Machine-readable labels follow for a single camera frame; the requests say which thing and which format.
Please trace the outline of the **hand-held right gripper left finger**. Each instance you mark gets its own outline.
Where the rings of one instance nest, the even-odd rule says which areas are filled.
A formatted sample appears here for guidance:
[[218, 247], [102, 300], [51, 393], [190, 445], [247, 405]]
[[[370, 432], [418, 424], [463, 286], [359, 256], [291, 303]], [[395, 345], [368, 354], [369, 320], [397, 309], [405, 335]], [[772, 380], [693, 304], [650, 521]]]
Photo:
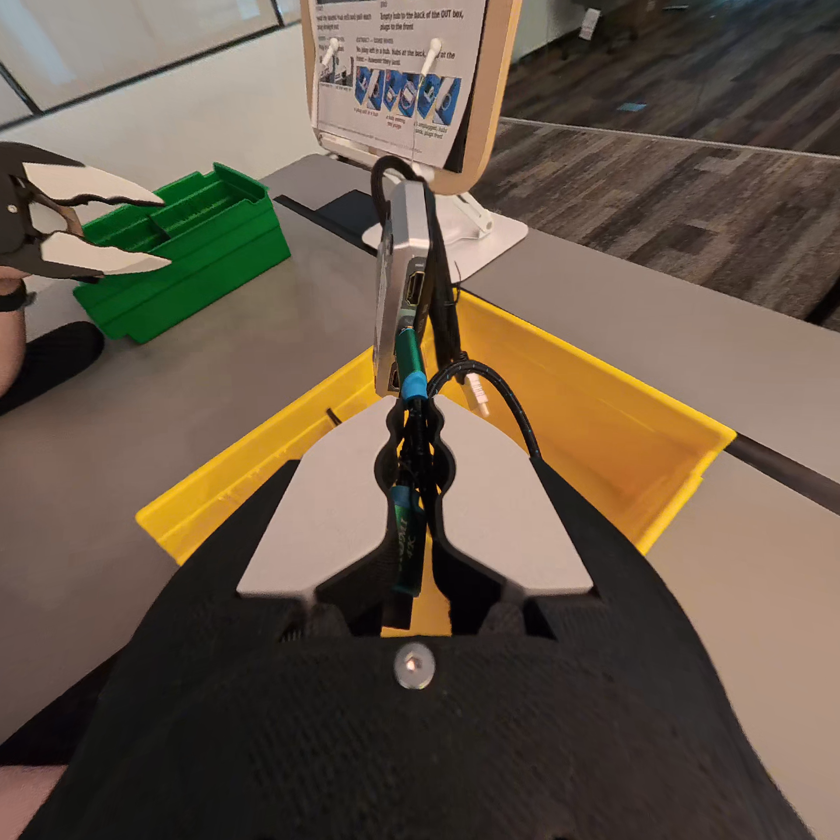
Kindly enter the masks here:
[[300, 458], [238, 583], [240, 596], [382, 599], [391, 590], [396, 408], [393, 396], [376, 401]]

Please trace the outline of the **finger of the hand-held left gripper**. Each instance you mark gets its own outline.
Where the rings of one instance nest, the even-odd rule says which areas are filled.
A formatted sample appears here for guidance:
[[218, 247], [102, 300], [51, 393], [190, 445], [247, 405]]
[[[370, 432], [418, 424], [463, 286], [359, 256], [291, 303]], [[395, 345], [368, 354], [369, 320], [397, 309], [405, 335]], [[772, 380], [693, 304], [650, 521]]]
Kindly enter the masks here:
[[50, 234], [40, 244], [39, 275], [51, 279], [142, 274], [170, 264], [167, 258], [96, 246], [69, 233]]
[[52, 202], [75, 207], [88, 202], [160, 207], [155, 193], [117, 175], [86, 165], [24, 164], [25, 180]]

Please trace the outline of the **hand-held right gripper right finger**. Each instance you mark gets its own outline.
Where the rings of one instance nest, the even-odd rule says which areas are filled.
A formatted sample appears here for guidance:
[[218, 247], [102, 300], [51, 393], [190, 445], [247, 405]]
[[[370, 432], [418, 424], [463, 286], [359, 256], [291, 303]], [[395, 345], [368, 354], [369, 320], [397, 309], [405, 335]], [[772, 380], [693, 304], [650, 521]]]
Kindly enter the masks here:
[[499, 583], [503, 599], [589, 593], [592, 578], [526, 450], [446, 396], [432, 406], [454, 460], [440, 500], [455, 556]]

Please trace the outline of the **green plastic bin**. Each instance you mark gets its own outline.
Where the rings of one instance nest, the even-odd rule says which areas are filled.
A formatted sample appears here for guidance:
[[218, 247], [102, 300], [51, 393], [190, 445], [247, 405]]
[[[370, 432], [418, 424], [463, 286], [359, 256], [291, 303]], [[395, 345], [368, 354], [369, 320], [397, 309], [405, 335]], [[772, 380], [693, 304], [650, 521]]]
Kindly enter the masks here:
[[94, 245], [171, 262], [73, 290], [111, 340], [147, 343], [291, 255], [267, 188], [234, 168], [214, 163], [155, 193], [163, 206], [122, 206], [84, 227]]

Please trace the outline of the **yellow plastic bin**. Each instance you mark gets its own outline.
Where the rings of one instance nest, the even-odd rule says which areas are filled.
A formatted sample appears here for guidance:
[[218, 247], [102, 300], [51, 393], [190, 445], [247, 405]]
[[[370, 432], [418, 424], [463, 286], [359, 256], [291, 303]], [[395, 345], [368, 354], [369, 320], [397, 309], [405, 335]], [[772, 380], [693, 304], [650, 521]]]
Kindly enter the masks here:
[[[558, 474], [583, 496], [585, 509], [598, 510], [622, 534], [620, 547], [630, 545], [632, 556], [645, 554], [693, 495], [711, 462], [733, 441], [734, 431], [470, 294], [462, 295], [458, 317], [467, 351], [510, 387], [536, 444], [526, 443], [524, 422], [491, 385], [489, 416], [483, 419], [526, 450], [548, 495], [549, 480]], [[136, 516], [141, 528], [183, 564], [277, 472], [285, 492], [300, 458], [313, 444], [384, 398], [375, 393], [372, 354], [365, 350], [356, 356], [141, 509]], [[436, 396], [446, 396], [469, 411], [467, 397], [454, 380]], [[389, 522], [394, 533], [386, 555], [395, 569], [391, 590], [382, 599], [293, 600], [335, 604], [348, 623], [372, 612], [384, 627], [425, 634], [423, 614], [429, 613], [434, 562], [448, 577], [448, 590], [456, 584], [461, 590], [457, 606], [450, 610], [452, 616], [459, 613], [457, 633], [480, 624], [494, 603], [522, 605], [548, 596], [503, 599], [499, 583], [458, 559], [447, 545], [440, 497], [454, 475], [454, 460], [439, 439], [443, 418], [438, 411], [433, 415], [438, 427], [434, 477], [440, 496], [426, 530], [418, 492], [408, 489], [407, 469], [397, 463], [407, 415], [397, 405], [392, 416], [396, 447]], [[269, 502], [268, 522], [257, 526], [257, 544], [246, 550], [247, 562], [279, 502]], [[585, 558], [590, 550], [572, 534], [582, 515], [564, 502], [552, 504], [593, 581], [591, 591], [582, 595], [594, 594], [599, 585], [594, 562]]]

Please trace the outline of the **person's left forearm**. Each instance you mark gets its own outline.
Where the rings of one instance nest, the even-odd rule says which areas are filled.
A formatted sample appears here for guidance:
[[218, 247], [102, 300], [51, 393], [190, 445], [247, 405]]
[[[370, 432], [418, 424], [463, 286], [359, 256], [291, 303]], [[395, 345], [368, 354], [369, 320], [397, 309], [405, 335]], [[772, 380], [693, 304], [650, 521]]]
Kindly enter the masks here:
[[[11, 280], [14, 285], [17, 279], [25, 279], [26, 276], [19, 269], [1, 266], [1, 284], [2, 280]], [[18, 377], [25, 349], [25, 310], [1, 313], [1, 396], [8, 392]]]

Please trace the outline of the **person's right forearm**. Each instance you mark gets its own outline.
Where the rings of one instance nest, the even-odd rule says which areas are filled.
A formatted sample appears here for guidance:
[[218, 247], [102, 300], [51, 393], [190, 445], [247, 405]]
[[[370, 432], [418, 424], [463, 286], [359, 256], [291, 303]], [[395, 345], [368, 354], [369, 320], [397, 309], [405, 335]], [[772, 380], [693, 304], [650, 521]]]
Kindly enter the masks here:
[[66, 769], [66, 765], [1, 767], [2, 839], [19, 838]]

